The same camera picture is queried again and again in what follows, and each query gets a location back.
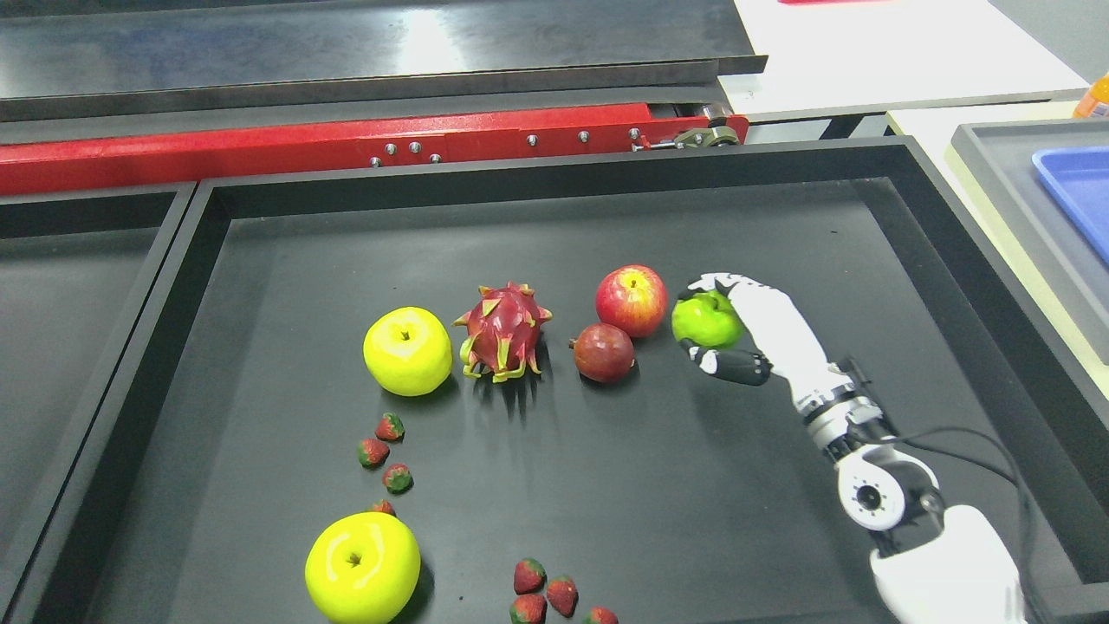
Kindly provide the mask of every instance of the strawberry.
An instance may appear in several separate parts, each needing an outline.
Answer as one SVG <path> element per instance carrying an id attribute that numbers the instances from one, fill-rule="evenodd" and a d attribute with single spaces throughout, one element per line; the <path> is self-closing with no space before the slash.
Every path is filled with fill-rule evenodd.
<path id="1" fill-rule="evenodd" d="M 358 443 L 358 463 L 362 468 L 377 468 L 389 457 L 389 447 L 380 440 L 367 438 Z"/>
<path id="2" fill-rule="evenodd" d="M 551 579 L 550 583 L 547 583 L 547 600 L 563 617 L 573 615 L 573 608 L 578 606 L 578 586 L 573 584 L 573 579 L 569 576 Z"/>
<path id="3" fill-rule="evenodd" d="M 393 412 L 385 412 L 381 422 L 377 423 L 374 436 L 386 442 L 399 442 L 405 437 L 405 423 Z"/>
<path id="4" fill-rule="evenodd" d="M 547 617 L 547 601 L 540 594 L 523 594 L 508 610 L 512 624 L 540 624 Z"/>
<path id="5" fill-rule="evenodd" d="M 397 518 L 397 510 L 393 509 L 393 503 L 386 501 L 385 499 L 380 499 L 373 505 L 369 505 L 369 509 L 366 511 L 387 513 L 393 518 Z"/>
<path id="6" fill-rule="evenodd" d="M 385 469 L 381 483 L 390 494 L 399 494 L 413 487 L 413 473 L 405 464 L 393 464 Z"/>
<path id="7" fill-rule="evenodd" d="M 620 624 L 620 621 L 617 620 L 615 613 L 603 606 L 594 606 L 589 610 L 589 615 L 586 616 L 584 624 Z"/>
<path id="8" fill-rule="evenodd" d="M 516 564 L 516 572 L 512 575 L 512 589 L 517 594 L 528 594 L 539 590 L 547 581 L 547 571 L 538 561 L 527 557 Z"/>

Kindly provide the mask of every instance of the black cable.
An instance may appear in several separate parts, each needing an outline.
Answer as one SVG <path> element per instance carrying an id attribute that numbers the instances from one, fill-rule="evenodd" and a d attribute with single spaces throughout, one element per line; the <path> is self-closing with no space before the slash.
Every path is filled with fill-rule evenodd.
<path id="1" fill-rule="evenodd" d="M 988 442 L 998 453 L 1005 459 L 1005 463 L 1008 466 L 1009 471 L 993 466 L 989 462 L 977 460 L 974 458 L 968 458 L 952 451 L 946 451 L 943 449 L 937 449 L 935 447 L 924 446 L 914 442 L 917 438 L 926 438 L 928 436 L 935 436 L 937 433 L 965 433 L 979 438 Z M 1031 493 L 1028 492 L 1028 487 L 1020 479 L 1020 471 L 1017 468 L 1017 461 L 1013 458 L 1013 453 L 1009 452 L 1000 442 L 994 440 L 985 433 L 965 428 L 965 427 L 937 427 L 934 429 L 925 430 L 919 433 L 914 433 L 912 436 L 892 436 L 883 438 L 881 440 L 874 440 L 859 434 L 857 431 L 848 429 L 847 436 L 855 439 L 857 442 L 863 444 L 896 444 L 904 443 L 907 447 L 913 447 L 914 449 L 919 449 L 922 451 L 929 451 L 933 453 L 939 453 L 957 460 L 969 462 L 978 468 L 987 470 L 1001 479 L 1005 479 L 1011 483 L 1017 490 L 1017 505 L 1019 510 L 1017 512 L 1017 571 L 1020 574 L 1020 587 L 1025 594 L 1025 601 L 1027 602 L 1028 611 L 1032 616 L 1034 622 L 1039 622 L 1041 624 L 1055 624 L 1056 618 L 1044 606 L 1044 600 L 1039 595 L 1036 589 L 1036 584 L 1032 582 L 1031 577 L 1031 550 L 1032 543 L 1036 539 L 1034 531 L 1035 528 L 1035 516 L 1031 511 Z"/>
<path id="2" fill-rule="evenodd" d="M 980 468 L 980 469 L 983 469 L 985 471 L 991 472 L 991 473 L 996 474 L 997 477 L 1000 477 L 1001 479 L 1008 481 L 1009 484 L 1011 484 L 1011 485 L 1016 485 L 1017 484 L 1017 480 L 1014 479 L 1011 474 L 1009 474 L 1008 472 L 1006 472 L 1005 469 L 1003 469 L 1000 467 L 997 467 L 997 466 L 994 466 L 994 464 L 991 464 L 991 463 L 989 463 L 989 462 L 987 462 L 985 460 L 978 460 L 978 459 L 971 458 L 969 456 L 962 456 L 962 454 L 956 453 L 954 451 L 946 451 L 946 450 L 940 449 L 938 447 L 930 447 L 928 444 L 920 444 L 919 442 L 909 442 L 907 440 L 903 440 L 902 442 L 906 447 L 912 447 L 912 448 L 917 449 L 919 451 L 928 451 L 928 452 L 932 452 L 932 453 L 938 453 L 940 456 L 947 456 L 948 458 L 955 458 L 956 460 L 963 460 L 964 462 L 967 462 L 969 464 L 974 464 L 974 466 L 976 466 L 976 467 L 978 467 L 978 468 Z"/>

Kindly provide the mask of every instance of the pomegranate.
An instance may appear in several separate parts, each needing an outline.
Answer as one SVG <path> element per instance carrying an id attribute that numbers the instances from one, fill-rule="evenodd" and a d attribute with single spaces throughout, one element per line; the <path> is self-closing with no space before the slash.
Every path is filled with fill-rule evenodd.
<path id="1" fill-rule="evenodd" d="M 627 333 L 608 324 L 593 324 L 570 341 L 573 364 L 587 378 L 612 383 L 623 379 L 635 365 L 635 348 Z"/>

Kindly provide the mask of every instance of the dragon fruit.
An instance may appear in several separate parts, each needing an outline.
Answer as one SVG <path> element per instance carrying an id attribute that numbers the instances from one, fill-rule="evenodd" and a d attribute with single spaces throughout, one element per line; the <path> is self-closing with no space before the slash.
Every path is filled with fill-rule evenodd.
<path id="1" fill-rule="evenodd" d="M 536 344 L 539 327 L 551 320 L 550 309 L 536 303 L 528 284 L 478 286 L 478 291 L 481 300 L 454 323 L 469 335 L 459 350 L 462 375 L 478 379 L 489 369 L 494 383 L 522 377 L 528 368 L 539 375 Z"/>

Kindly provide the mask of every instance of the white table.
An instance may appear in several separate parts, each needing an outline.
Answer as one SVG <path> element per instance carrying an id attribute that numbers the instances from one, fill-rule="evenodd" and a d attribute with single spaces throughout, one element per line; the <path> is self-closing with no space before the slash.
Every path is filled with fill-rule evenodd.
<path id="1" fill-rule="evenodd" d="M 990 243 L 1020 279 L 1044 316 L 1089 375 L 1098 390 L 1109 398 L 1109 366 L 1101 362 L 1089 341 L 1071 319 L 1066 306 L 1051 288 L 1036 263 L 1020 245 L 1004 216 L 994 206 L 970 170 L 952 146 L 956 127 L 964 123 L 1038 121 L 1067 119 L 1075 101 L 1034 104 L 937 108 L 892 111 L 886 114 L 889 126 L 898 134 L 912 135 L 939 170 Z"/>
<path id="2" fill-rule="evenodd" d="M 1089 86 L 986 0 L 735 6 L 769 61 L 762 74 L 720 83 L 755 123 L 1072 100 Z"/>

